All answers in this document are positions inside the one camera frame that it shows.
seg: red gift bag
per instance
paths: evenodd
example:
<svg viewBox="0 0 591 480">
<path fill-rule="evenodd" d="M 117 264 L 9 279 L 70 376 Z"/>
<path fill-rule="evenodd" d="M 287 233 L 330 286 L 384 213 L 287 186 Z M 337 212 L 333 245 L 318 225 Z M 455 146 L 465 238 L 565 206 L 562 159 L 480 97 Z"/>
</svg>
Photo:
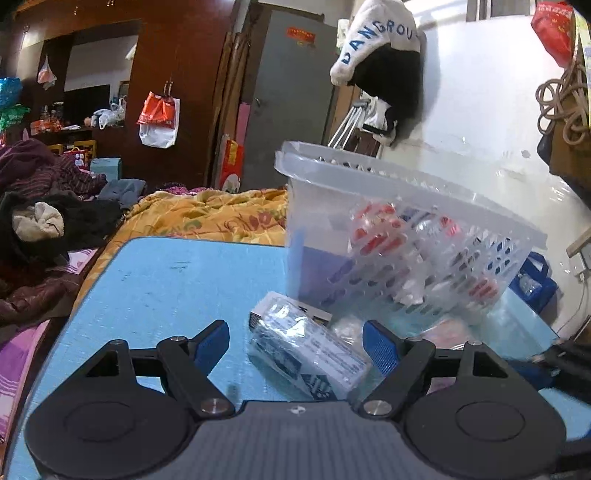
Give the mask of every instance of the red gift bag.
<svg viewBox="0 0 591 480">
<path fill-rule="evenodd" d="M 540 2 L 535 7 L 531 26 L 546 51 L 556 63 L 566 68 L 573 57 L 570 41 L 570 19 L 573 7 L 566 2 Z"/>
</svg>

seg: blue table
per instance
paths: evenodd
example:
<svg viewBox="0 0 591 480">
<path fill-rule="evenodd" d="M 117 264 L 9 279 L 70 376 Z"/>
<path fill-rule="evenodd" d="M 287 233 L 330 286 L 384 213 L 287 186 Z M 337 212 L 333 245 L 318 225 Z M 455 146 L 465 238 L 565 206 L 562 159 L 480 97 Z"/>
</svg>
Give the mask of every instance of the blue table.
<svg viewBox="0 0 591 480">
<path fill-rule="evenodd" d="M 248 313 L 270 290 L 285 292 L 285 249 L 199 240 L 140 238 L 127 243 L 64 328 L 29 396 L 9 454 L 6 478 L 35 480 L 22 425 L 80 364 L 113 338 L 149 348 L 172 335 L 194 336 L 215 319 L 230 326 L 230 348 L 210 379 L 235 404 L 242 400 L 305 400 L 283 382 L 267 381 L 246 359 Z M 555 338 L 507 291 L 478 331 L 501 355 L 525 358 Z M 161 389 L 156 379 L 141 383 Z M 583 436 L 591 409 L 555 391 L 543 392 L 563 416 L 569 437 Z"/>
</svg>

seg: red plastic bag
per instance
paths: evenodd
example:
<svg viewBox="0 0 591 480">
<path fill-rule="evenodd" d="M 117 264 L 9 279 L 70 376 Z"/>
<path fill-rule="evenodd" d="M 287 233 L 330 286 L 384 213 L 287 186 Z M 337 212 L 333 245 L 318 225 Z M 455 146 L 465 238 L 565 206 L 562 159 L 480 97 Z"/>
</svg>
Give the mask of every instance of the red plastic bag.
<svg viewBox="0 0 591 480">
<path fill-rule="evenodd" d="M 566 68 L 573 57 L 570 41 L 570 19 L 573 7 L 566 2 L 540 2 L 535 7 L 531 26 L 546 51 L 556 63 Z"/>
<path fill-rule="evenodd" d="M 139 115 L 138 125 L 161 125 L 174 128 L 175 107 L 172 97 L 160 97 L 150 92 Z"/>
</svg>

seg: pile of clothes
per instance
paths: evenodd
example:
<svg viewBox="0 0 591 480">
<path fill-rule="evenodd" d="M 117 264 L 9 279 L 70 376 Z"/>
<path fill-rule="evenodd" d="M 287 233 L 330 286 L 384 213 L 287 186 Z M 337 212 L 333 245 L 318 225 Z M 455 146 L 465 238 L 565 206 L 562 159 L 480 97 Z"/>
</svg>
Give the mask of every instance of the pile of clothes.
<svg viewBox="0 0 591 480">
<path fill-rule="evenodd" d="M 70 314 L 85 276 L 78 253 L 88 262 L 104 247 L 122 221 L 122 195 L 130 201 L 127 184 L 98 198 L 106 185 L 38 140 L 0 149 L 0 348 Z"/>
</svg>

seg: white plastic bag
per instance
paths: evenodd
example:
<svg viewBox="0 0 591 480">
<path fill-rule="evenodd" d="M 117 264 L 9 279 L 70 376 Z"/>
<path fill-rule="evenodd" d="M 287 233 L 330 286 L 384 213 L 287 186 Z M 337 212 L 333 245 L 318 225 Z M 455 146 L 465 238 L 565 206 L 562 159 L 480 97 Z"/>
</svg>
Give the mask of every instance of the white plastic bag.
<svg viewBox="0 0 591 480">
<path fill-rule="evenodd" d="M 101 130 L 103 130 L 107 125 L 115 125 L 117 123 L 117 117 L 113 110 L 102 108 L 93 113 L 93 115 L 99 117 L 99 127 Z"/>
<path fill-rule="evenodd" d="M 45 63 L 37 74 L 37 83 L 41 83 L 43 88 L 47 90 L 49 87 L 53 87 L 56 84 L 56 80 L 57 77 L 53 75 L 53 72 L 49 68 L 49 58 L 45 55 Z"/>
<path fill-rule="evenodd" d="M 120 98 L 119 105 L 116 103 L 111 104 L 111 110 L 102 108 L 93 113 L 93 115 L 96 115 L 99 118 L 100 129 L 103 130 L 107 125 L 116 125 L 118 122 L 123 121 L 125 119 L 126 107 L 127 102 Z"/>
<path fill-rule="evenodd" d="M 174 128 L 161 127 L 159 125 L 140 124 L 139 139 L 148 147 L 169 148 L 177 139 L 178 117 L 181 110 L 181 100 L 174 99 Z"/>
</svg>

